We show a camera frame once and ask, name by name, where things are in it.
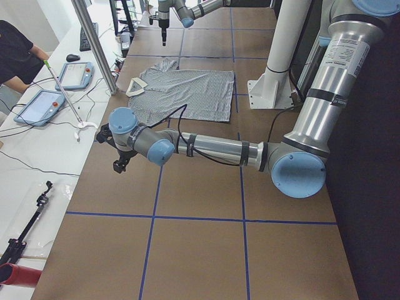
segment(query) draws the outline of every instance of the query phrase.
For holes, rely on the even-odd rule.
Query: blue joint cap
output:
[[[156,141],[147,152],[147,159],[158,166],[165,164],[175,151],[174,145],[167,139]]]
[[[400,12],[400,0],[352,0],[353,4],[374,17],[389,17]]]
[[[325,165],[308,152],[292,152],[275,162],[272,181],[285,195],[306,198],[316,194],[325,183]]]
[[[185,28],[189,28],[194,24],[194,21],[191,17],[184,17],[183,19],[181,19],[181,22],[183,24],[183,27]]]
[[[331,42],[331,38],[330,37],[319,36],[319,45],[321,47],[327,47],[330,42]]]
[[[134,129],[139,121],[132,109],[119,107],[113,110],[108,118],[108,126],[113,134],[125,134]]]

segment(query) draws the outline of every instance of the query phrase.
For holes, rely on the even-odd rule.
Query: brown tile floor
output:
[[[277,111],[250,110],[246,83],[265,70],[273,12],[220,9],[192,29],[176,21],[167,47],[159,29],[139,30],[119,88],[165,56],[181,69],[234,70],[230,122],[182,120],[181,129],[265,141]],[[103,123],[127,103],[113,96]],[[271,141],[297,115],[281,115]],[[198,157],[173,156],[161,169],[135,157],[116,174],[116,158],[93,144],[34,300],[357,299],[326,189],[291,199],[268,174]]]

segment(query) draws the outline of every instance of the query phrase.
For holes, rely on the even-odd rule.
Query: black shirt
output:
[[[0,84],[14,76],[30,84],[43,62],[29,50],[33,43],[13,25],[0,20]]]

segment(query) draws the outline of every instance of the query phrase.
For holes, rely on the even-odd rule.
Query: white table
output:
[[[98,1],[89,7],[92,21],[99,23],[99,37],[110,66],[121,55],[119,44],[114,37],[114,28],[111,21],[111,13],[108,1]],[[80,117],[86,120],[90,109],[91,114],[87,121],[100,126],[101,119],[109,101],[109,91],[103,76],[97,65],[92,51],[79,52],[80,24],[75,24],[59,46],[53,52],[49,63],[56,73],[60,73],[65,58],[74,53],[81,57],[81,61],[91,61],[94,64],[94,74],[90,85],[85,91],[67,92],[72,102],[77,101],[97,83],[97,86],[84,96],[74,106]],[[51,77],[46,67],[43,67],[35,78],[35,82]],[[54,80],[40,82],[43,89],[54,90]],[[40,90],[38,86],[30,87],[22,96],[19,103],[26,104]],[[62,111],[51,119],[53,123],[78,123],[71,108],[64,105]],[[74,187],[84,166],[91,145],[94,141],[96,129],[88,127],[80,131],[80,142],[74,138],[75,128],[70,124],[47,124],[44,127],[34,127],[26,132],[14,136],[3,137],[8,134],[21,132],[30,126],[20,127],[22,124],[13,121],[15,114],[10,113],[0,127],[0,141],[4,146],[2,152],[18,158],[32,167],[45,171],[56,171],[72,175],[58,175],[43,173],[24,166],[21,162],[10,159],[0,153],[0,254],[7,248],[9,238],[18,238],[29,219],[36,210],[36,199],[46,190],[46,181],[50,180],[54,185],[49,192],[49,204],[39,217],[28,234],[27,248],[19,264],[36,269],[43,269],[47,255],[50,252],[53,241],[64,216],[64,212],[71,199]],[[30,299],[34,289],[3,286],[0,290],[0,299]]]

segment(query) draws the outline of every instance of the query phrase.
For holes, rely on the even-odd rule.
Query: computer mouse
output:
[[[76,54],[68,54],[67,58],[66,58],[67,62],[69,62],[69,63],[71,61],[78,61],[80,59],[81,59],[81,57],[79,55],[76,55]]]

